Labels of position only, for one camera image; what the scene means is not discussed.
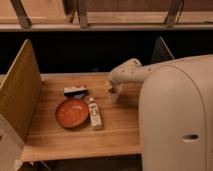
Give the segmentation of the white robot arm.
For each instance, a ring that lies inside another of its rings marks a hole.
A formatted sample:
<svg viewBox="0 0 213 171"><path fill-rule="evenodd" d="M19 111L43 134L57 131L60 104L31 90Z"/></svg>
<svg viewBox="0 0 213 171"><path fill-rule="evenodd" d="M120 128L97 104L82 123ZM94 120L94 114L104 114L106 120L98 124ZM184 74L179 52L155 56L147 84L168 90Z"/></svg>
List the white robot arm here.
<svg viewBox="0 0 213 171"><path fill-rule="evenodd" d="M110 87L140 83L143 171L213 171L213 55L114 68Z"/></svg>

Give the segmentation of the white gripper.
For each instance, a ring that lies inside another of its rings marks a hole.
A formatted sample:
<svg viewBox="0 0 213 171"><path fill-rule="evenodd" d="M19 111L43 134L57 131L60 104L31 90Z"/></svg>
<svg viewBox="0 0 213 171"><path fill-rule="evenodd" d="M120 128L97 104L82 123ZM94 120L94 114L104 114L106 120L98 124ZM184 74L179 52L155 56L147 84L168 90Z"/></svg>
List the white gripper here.
<svg viewBox="0 0 213 171"><path fill-rule="evenodd" d="M135 71L141 67L142 64L138 59L132 58L127 60L110 71L108 81L112 87L116 87L122 83L135 82ZM121 91L122 87L118 86L109 93L109 99L111 103L116 103L118 101Z"/></svg>

